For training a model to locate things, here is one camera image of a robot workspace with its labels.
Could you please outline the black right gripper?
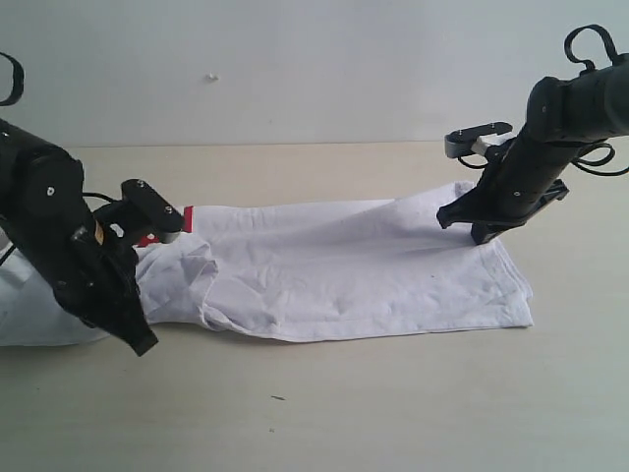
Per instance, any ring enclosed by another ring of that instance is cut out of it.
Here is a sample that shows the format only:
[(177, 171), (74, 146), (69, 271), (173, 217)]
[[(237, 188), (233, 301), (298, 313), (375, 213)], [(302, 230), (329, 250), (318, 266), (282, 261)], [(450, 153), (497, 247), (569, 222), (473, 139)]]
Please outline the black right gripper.
[(455, 223), (473, 223), (471, 237), (484, 245), (507, 228), (520, 226), (543, 208), (568, 194), (559, 175), (573, 160), (573, 148), (539, 142), (516, 142), (497, 171), (464, 194), (442, 206), (436, 219), (442, 229)]

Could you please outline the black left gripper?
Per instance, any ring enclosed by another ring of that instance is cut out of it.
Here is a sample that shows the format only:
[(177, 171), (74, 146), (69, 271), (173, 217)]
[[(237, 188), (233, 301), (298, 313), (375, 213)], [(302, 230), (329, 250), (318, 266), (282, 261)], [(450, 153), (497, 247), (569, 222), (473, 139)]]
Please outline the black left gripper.
[(120, 204), (92, 210), (86, 204), (53, 204), (51, 217), (70, 278), (57, 282), (55, 298), (85, 325), (124, 341), (137, 356), (158, 338), (146, 322), (135, 281), (138, 257), (110, 225)]

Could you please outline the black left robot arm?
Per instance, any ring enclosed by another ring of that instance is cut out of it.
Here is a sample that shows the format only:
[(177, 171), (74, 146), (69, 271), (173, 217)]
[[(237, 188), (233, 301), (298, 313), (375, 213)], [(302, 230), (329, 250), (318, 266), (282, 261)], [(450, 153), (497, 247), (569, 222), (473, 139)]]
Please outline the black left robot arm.
[(65, 150), (1, 123), (1, 227), (51, 287), (56, 302), (142, 356), (158, 341), (136, 282), (139, 257), (96, 219), (84, 168)]

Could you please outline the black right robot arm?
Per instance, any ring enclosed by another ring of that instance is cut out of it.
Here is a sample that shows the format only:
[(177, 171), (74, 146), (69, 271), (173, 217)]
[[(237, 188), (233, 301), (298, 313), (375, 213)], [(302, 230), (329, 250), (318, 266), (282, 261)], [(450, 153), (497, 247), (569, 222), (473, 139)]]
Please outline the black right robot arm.
[(442, 228), (469, 223), (478, 245), (524, 225), (568, 193), (560, 174), (586, 166), (584, 156), (628, 134), (628, 67), (616, 65), (570, 81), (540, 80), (530, 93), (525, 124), (516, 136), (505, 122), (456, 130), (444, 138), (448, 157), (486, 161), (476, 186), (441, 207)]

